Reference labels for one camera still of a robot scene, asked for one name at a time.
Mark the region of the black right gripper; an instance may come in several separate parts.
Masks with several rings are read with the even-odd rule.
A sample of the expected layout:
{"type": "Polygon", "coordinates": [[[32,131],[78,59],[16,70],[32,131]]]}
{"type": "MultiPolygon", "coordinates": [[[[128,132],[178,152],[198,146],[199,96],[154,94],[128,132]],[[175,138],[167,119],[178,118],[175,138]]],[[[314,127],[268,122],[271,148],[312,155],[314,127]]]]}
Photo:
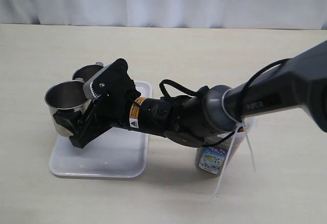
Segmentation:
{"type": "Polygon", "coordinates": [[[74,147],[84,148],[113,127],[126,128],[132,102],[139,97],[134,81],[128,75],[128,63],[119,58],[103,67],[84,85],[83,91],[92,103],[75,130],[76,114],[52,115],[58,133],[74,133],[69,137],[74,147]]]}

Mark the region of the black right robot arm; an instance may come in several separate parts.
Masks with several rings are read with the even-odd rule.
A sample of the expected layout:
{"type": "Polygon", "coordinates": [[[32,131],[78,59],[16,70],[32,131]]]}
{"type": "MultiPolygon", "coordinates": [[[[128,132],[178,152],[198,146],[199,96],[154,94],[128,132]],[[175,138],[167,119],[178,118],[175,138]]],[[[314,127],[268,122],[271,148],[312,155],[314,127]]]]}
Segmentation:
{"type": "Polygon", "coordinates": [[[293,108],[304,110],[326,131],[326,42],[264,67],[235,88],[217,85],[192,91],[165,79],[159,99],[142,97],[127,70],[122,58],[101,68],[82,83],[85,111],[74,106],[54,112],[54,122],[68,131],[73,146],[83,148],[119,128],[200,148],[209,137],[231,137],[237,123],[248,117],[293,108]]]}

